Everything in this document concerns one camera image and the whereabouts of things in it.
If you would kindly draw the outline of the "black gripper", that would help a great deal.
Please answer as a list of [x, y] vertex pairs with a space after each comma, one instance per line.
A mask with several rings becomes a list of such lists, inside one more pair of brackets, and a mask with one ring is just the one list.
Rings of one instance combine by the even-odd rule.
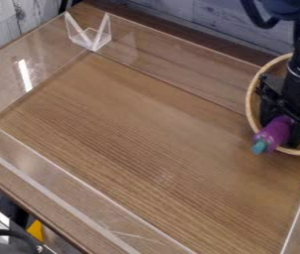
[[300, 146], [300, 78], [263, 74], [255, 92], [260, 97], [262, 126], [266, 127], [282, 115], [291, 117], [295, 123], [289, 130], [286, 146], [298, 148]]

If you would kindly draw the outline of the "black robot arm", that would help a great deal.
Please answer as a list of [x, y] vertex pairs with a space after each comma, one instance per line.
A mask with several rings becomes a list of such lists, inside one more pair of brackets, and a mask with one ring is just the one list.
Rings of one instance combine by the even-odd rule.
[[295, 149], [300, 146], [300, 23], [286, 67], [283, 77], [264, 73], [259, 78], [259, 120], [266, 133], [272, 135], [274, 131], [281, 138], [275, 145]]

